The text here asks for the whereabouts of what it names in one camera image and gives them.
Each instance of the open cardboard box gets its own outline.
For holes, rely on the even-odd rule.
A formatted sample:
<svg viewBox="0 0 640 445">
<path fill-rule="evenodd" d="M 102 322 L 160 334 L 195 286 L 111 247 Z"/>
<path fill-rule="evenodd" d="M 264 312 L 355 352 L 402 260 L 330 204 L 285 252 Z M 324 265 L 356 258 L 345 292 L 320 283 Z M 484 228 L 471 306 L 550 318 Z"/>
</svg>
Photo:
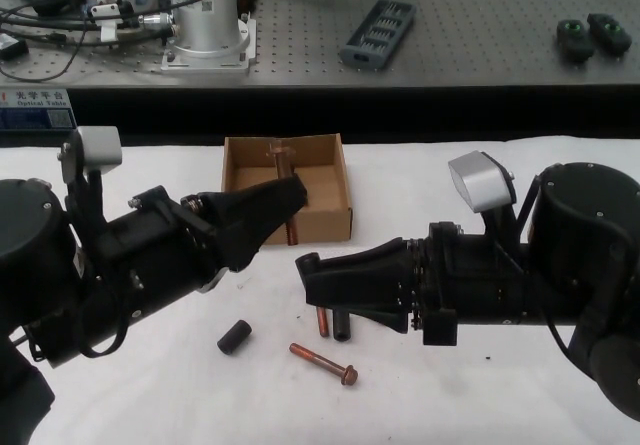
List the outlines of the open cardboard box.
<svg viewBox="0 0 640 445">
<path fill-rule="evenodd" d="M 277 178 L 268 137 L 227 137 L 222 191 L 231 192 Z M 291 147 L 295 173 L 307 189 L 308 203 L 296 216 L 299 243 L 339 242 L 351 238 L 353 210 L 339 134 L 283 138 Z M 265 242 L 286 244 L 285 227 Z"/>
</svg>

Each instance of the white table surface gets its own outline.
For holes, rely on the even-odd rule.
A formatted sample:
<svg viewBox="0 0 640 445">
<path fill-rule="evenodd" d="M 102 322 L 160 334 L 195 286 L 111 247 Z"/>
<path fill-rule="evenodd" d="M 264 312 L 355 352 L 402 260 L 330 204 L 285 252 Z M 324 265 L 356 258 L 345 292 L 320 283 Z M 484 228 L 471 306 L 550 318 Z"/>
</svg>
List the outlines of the white table surface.
<svg viewBox="0 0 640 445">
<path fill-rule="evenodd" d="M 318 335 L 294 259 L 424 237 L 429 222 L 441 220 L 481 233 L 447 167 L 475 149 L 515 173 L 520 199 L 534 173 L 556 162 L 602 163 L 640 180 L 637 141 L 345 146 L 355 210 L 350 242 L 264 248 L 211 293 L 194 293 L 137 324 L 115 354 L 78 357 L 55 370 L 39 364 L 57 398 L 32 444 L 637 445 L 640 423 L 565 360 L 546 328 L 461 326 L 452 348 L 424 347 L 420 332 L 402 335 L 360 317 L 352 318 L 350 342 Z M 39 177 L 63 198 L 55 155 L 0 149 L 0 179 Z M 128 212 L 128 199 L 159 184 L 176 200 L 219 190 L 221 167 L 218 147 L 125 149 L 123 165 L 104 177 L 105 215 Z M 216 341 L 240 318 L 253 334 L 237 356 L 225 356 Z M 342 387 L 293 356 L 291 342 L 353 364 L 357 384 Z"/>
</svg>

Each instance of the gray metal table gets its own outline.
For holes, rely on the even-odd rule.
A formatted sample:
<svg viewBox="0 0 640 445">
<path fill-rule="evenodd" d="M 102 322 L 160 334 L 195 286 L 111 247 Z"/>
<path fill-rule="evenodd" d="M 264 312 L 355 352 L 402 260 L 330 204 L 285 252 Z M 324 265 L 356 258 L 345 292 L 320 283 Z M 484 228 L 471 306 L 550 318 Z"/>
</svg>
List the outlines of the gray metal table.
<svg viewBox="0 0 640 445">
<path fill-rule="evenodd" d="M 343 66 L 341 46 L 376 0 L 260 0 L 258 62 L 247 76 L 167 76 L 159 44 L 83 51 L 67 87 L 457 87 L 640 83 L 638 43 L 621 59 L 597 53 L 586 66 L 564 65 L 554 45 L 557 22 L 614 15 L 640 32 L 640 0 L 398 0 L 413 3 L 414 25 L 388 69 Z M 25 77 L 59 71 L 68 51 L 33 45 L 27 59 L 7 64 Z M 3 85 L 15 83 L 2 78 Z"/>
</svg>

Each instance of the metal base plate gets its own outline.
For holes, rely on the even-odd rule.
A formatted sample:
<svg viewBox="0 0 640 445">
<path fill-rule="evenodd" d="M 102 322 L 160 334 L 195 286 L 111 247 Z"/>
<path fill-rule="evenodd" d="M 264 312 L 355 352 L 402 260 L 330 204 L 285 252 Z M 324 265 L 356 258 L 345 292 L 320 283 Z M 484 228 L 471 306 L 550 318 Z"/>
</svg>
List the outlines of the metal base plate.
<svg viewBox="0 0 640 445">
<path fill-rule="evenodd" d="M 74 88 L 459 87 L 640 84 L 640 0 L 396 0 L 414 4 L 413 25 L 387 67 L 349 68 L 338 55 L 377 0 L 259 0 L 257 62 L 248 74 L 161 71 L 159 42 L 123 50 L 83 49 L 48 86 Z M 602 12 L 634 38 L 620 59 L 602 50 L 568 64 L 555 43 L 558 21 Z M 30 43 L 3 65 L 26 78 L 60 71 L 71 47 Z M 0 77 L 0 85 L 18 82 Z"/>
<path fill-rule="evenodd" d="M 169 45 L 162 57 L 160 69 L 163 73 L 248 73 L 256 58 L 257 24 L 253 19 L 244 24 L 241 31 L 248 33 L 247 48 L 240 53 L 215 58 L 194 58 Z"/>
</svg>

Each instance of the robotic arm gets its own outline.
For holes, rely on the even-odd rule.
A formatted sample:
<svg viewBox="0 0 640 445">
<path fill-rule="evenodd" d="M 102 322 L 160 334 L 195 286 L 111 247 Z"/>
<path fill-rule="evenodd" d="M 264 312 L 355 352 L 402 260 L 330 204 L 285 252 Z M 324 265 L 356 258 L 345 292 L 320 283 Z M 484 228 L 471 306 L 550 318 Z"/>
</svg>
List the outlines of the robotic arm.
<svg viewBox="0 0 640 445">
<path fill-rule="evenodd" d="M 440 222 L 425 239 L 304 255 L 307 303 L 400 333 L 412 315 L 425 345 L 455 346 L 458 324 L 546 324 L 565 356 L 640 421 L 640 185 L 605 166 L 557 164 L 535 177 L 516 218 L 512 177 L 493 158 L 473 152 L 449 167 L 484 235 Z M 568 345 L 556 324 L 575 325 Z"/>
<path fill-rule="evenodd" d="M 116 128 L 78 128 L 58 158 L 66 212 L 41 180 L 0 181 L 0 431 L 9 445 L 27 443 L 54 400 L 9 340 L 15 329 L 23 327 L 35 361 L 54 367 L 113 353 L 131 325 L 247 267 L 306 202 L 297 176 L 180 203 L 156 187 L 107 222 L 101 176 L 122 162 Z M 94 350 L 109 337 L 106 350 Z"/>
</svg>

